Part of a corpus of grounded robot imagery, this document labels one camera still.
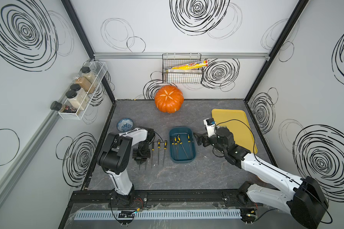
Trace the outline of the teal plastic storage box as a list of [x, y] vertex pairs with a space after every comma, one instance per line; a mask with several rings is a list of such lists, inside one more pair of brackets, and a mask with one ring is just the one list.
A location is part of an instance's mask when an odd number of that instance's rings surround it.
[[176, 164], [191, 163], [196, 158], [193, 132], [188, 127], [174, 127], [169, 132], [170, 157]]

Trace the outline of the black yellow file tool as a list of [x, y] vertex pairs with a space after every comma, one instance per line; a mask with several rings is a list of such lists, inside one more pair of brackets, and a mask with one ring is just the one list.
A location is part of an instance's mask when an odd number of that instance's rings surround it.
[[162, 166], [164, 167], [164, 162], [165, 162], [165, 155], [166, 155], [166, 150], [168, 146], [168, 141], [164, 141], [164, 146], [163, 146], [163, 159], [162, 159]]

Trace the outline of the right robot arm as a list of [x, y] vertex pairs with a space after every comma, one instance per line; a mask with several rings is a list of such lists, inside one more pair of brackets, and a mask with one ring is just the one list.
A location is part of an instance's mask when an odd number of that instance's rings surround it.
[[194, 133], [198, 145], [213, 146], [224, 154], [226, 161], [258, 176], [274, 186], [273, 189], [246, 182], [245, 195], [255, 203], [262, 203], [292, 217], [307, 229], [316, 229], [327, 213], [329, 204], [319, 183], [312, 177], [301, 178], [281, 170], [238, 145], [226, 127], [208, 127], [207, 133]]

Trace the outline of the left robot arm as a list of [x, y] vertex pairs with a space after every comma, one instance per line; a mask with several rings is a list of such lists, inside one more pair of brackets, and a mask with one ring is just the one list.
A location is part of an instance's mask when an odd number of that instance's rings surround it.
[[97, 157], [97, 164], [111, 177], [117, 194], [127, 197], [133, 191], [134, 185], [130, 181], [127, 166], [131, 158], [139, 164], [151, 158], [149, 146], [153, 144], [154, 138], [155, 131], [146, 127], [107, 135]]

